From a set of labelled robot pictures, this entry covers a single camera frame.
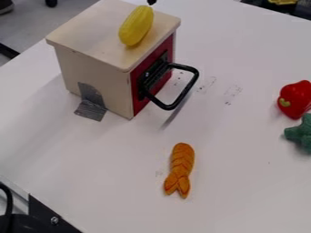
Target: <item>duct tape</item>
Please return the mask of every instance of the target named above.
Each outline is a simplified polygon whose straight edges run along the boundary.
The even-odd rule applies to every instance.
[[[107,111],[102,95],[88,84],[78,83],[82,102],[75,114],[95,121],[101,121]]]

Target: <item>wooden box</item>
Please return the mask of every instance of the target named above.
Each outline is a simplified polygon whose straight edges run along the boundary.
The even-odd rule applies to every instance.
[[[80,96],[78,83],[88,84],[102,95],[107,109],[128,119],[171,76],[172,67],[162,73],[158,69],[174,61],[175,31],[180,25],[179,18],[155,12],[153,26],[142,42],[135,47],[125,46],[118,30],[135,8],[136,5],[118,0],[99,1],[46,38],[55,48],[65,87],[70,92]],[[146,91],[141,91],[140,80],[151,75],[156,81],[145,82]]]

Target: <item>yellow fruit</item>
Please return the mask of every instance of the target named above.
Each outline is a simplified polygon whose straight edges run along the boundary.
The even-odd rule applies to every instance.
[[[119,29],[119,37],[123,44],[134,46],[139,43],[154,22],[154,11],[150,6],[138,6],[124,21]]]

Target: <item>red bell pepper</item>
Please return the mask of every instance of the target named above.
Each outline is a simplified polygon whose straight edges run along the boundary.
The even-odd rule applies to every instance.
[[[277,105],[288,117],[299,119],[311,108],[311,83],[303,80],[284,86]]]

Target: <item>plastic toy food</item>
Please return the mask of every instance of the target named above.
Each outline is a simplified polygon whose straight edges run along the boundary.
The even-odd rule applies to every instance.
[[[165,181],[167,195],[178,190],[182,198],[187,198],[190,191],[189,175],[195,163],[195,151],[186,143],[174,146],[171,156],[171,173]]]
[[[311,114],[304,114],[302,124],[284,130],[287,140],[299,144],[306,152],[311,153]]]
[[[298,0],[268,0],[270,4],[277,4],[277,5],[292,5],[296,4]]]
[[[284,86],[277,104],[288,117],[299,119],[311,108],[311,83],[303,80]]]
[[[123,44],[138,44],[154,22],[154,11],[147,5],[138,6],[124,21],[119,29],[119,37]]]

